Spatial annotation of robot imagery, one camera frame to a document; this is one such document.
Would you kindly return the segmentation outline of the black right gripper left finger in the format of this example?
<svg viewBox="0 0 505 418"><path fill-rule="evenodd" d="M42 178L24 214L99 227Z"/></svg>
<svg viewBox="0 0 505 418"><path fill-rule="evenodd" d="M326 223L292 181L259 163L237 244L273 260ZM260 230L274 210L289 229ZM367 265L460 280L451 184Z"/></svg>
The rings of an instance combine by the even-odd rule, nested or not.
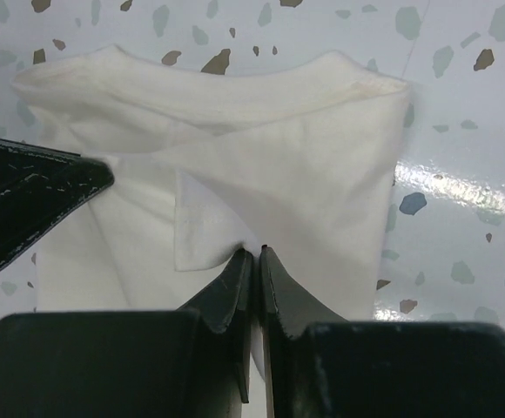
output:
<svg viewBox="0 0 505 418"><path fill-rule="evenodd" d="M248 403L253 256L239 249L180 311L199 314L192 378L200 403Z"/></svg>

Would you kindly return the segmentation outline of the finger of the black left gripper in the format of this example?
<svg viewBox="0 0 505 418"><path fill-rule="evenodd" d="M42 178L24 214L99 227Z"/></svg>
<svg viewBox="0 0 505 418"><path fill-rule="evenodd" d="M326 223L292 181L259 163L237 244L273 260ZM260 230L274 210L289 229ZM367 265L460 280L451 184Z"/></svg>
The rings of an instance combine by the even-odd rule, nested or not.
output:
<svg viewBox="0 0 505 418"><path fill-rule="evenodd" d="M104 162L0 138L0 272L113 183Z"/></svg>

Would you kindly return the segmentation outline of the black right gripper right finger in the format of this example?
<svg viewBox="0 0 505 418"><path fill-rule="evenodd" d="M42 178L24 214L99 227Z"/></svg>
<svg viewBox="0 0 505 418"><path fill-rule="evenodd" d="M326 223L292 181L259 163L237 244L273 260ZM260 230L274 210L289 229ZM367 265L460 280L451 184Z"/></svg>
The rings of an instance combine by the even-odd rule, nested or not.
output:
<svg viewBox="0 0 505 418"><path fill-rule="evenodd" d="M333 417L316 332L346 320L298 283L270 246L259 257L259 286L268 415Z"/></svg>

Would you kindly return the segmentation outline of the white printed t shirt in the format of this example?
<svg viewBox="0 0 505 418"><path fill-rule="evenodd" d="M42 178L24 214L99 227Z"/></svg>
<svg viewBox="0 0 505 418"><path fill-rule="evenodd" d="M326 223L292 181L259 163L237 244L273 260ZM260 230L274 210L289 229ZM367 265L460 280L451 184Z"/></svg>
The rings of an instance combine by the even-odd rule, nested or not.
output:
<svg viewBox="0 0 505 418"><path fill-rule="evenodd" d="M269 245L338 315L372 316L406 82L339 52L229 77L111 46L12 87L43 145L115 177L40 241L39 310L173 309L237 249Z"/></svg>

